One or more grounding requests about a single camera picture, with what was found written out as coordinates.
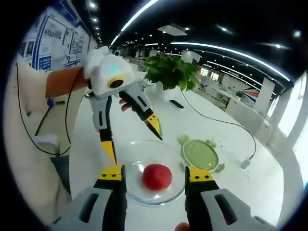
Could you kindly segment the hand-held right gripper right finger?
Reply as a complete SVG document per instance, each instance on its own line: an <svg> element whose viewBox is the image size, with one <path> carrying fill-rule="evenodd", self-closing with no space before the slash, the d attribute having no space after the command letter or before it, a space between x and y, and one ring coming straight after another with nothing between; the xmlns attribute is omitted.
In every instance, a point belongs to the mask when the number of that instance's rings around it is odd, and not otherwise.
<svg viewBox="0 0 308 231"><path fill-rule="evenodd" d="M191 231L266 231L267 223L251 216L250 207L220 189L209 171L185 168L185 210Z"/></svg>

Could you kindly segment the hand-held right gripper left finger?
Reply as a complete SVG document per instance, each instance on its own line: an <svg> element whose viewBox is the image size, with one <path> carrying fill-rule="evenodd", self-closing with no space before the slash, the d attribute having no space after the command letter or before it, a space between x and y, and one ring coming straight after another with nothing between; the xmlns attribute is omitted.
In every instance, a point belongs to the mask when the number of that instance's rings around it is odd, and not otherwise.
<svg viewBox="0 0 308 231"><path fill-rule="evenodd" d="M57 218L51 231L123 231L127 210L125 166L104 169L93 187L73 200L68 212Z"/></svg>

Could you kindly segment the person's left hand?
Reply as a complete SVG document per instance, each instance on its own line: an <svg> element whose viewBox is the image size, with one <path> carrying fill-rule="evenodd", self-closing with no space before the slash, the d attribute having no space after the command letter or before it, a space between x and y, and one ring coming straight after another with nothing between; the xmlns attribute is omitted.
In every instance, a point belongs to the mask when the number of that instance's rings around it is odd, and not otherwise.
<svg viewBox="0 0 308 231"><path fill-rule="evenodd" d="M131 109L131 105L127 103L122 97L120 98L119 104L121 105L121 111L124 112Z"/></svg>

